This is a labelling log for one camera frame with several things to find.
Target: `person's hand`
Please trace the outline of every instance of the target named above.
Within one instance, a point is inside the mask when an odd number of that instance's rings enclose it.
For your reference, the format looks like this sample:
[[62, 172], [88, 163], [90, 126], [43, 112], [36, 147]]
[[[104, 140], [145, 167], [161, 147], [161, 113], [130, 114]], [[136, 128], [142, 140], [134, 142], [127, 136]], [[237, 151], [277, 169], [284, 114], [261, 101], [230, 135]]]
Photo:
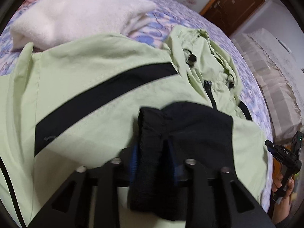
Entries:
[[[279, 173], [275, 179], [273, 179], [272, 191], [275, 193], [278, 188], [282, 186], [283, 175]], [[295, 184], [294, 180], [290, 179], [287, 183], [286, 195], [282, 198], [281, 203], [275, 204], [273, 211], [272, 222], [276, 225], [287, 218], [290, 212], [290, 195], [293, 191]]]

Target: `door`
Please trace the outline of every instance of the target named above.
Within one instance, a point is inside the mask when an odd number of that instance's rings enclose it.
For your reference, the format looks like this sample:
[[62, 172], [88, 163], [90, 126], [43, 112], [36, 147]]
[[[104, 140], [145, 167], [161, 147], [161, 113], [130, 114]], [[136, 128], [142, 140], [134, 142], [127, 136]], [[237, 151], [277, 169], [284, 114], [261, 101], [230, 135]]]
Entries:
[[203, 15], [230, 36], [265, 0], [217, 0]]

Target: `zipper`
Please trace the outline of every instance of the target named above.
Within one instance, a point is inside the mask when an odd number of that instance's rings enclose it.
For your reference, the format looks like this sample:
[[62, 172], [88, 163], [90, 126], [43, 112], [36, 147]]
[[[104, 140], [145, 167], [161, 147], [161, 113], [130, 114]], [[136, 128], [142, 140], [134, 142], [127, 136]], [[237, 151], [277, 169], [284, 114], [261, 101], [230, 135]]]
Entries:
[[205, 89], [205, 91], [206, 91], [206, 93], [207, 93], [207, 95], [208, 95], [208, 97], [211, 101], [212, 107], [214, 109], [216, 109], [216, 102], [215, 102], [214, 97], [212, 95], [211, 84], [212, 84], [211, 81], [204, 81], [204, 89]]

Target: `silver screw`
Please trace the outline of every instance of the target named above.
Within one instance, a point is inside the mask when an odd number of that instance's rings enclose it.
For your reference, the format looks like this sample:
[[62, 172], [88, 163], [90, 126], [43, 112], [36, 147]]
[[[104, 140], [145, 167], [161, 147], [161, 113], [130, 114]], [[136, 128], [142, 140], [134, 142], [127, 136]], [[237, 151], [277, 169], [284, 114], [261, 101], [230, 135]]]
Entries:
[[194, 164], [196, 164], [196, 160], [195, 159], [186, 159], [185, 163], [189, 164], [189, 165], [194, 165]]
[[111, 160], [112, 164], [120, 164], [121, 163], [121, 159], [120, 158], [114, 158]]
[[87, 170], [87, 168], [85, 166], [79, 166], [76, 171], [78, 173], [84, 173]]
[[221, 169], [222, 173], [229, 173], [230, 172], [230, 169], [229, 167], [226, 167], [224, 166], [222, 169]]

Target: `fluffy white fabric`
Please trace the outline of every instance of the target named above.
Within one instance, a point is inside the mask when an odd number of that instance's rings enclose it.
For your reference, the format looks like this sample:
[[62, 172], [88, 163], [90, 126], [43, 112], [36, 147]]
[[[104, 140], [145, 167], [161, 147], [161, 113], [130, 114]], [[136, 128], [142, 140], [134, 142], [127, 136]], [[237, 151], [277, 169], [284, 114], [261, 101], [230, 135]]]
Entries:
[[13, 48], [28, 42], [42, 50], [99, 33], [128, 35], [147, 25], [156, 9], [147, 0], [40, 0], [12, 25]]

